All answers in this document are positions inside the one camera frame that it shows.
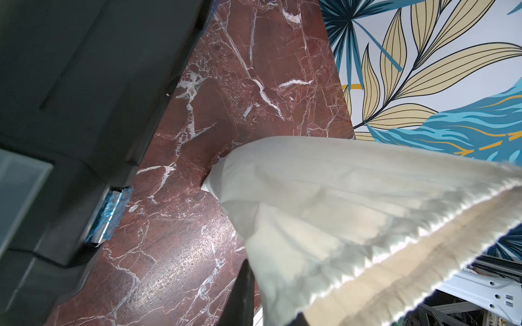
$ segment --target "metal bracket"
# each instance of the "metal bracket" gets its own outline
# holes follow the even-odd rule
[[[522,325],[522,284],[460,271],[437,289]]]

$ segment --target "white cloth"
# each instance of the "white cloth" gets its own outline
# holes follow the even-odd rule
[[[202,189],[245,241],[265,325],[381,326],[520,222],[521,169],[375,142],[271,137]]]

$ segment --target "tropical leaf wallpaper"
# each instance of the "tropical leaf wallpaper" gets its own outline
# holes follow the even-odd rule
[[[522,165],[520,0],[319,0],[355,137]],[[487,251],[522,262],[522,225]]]

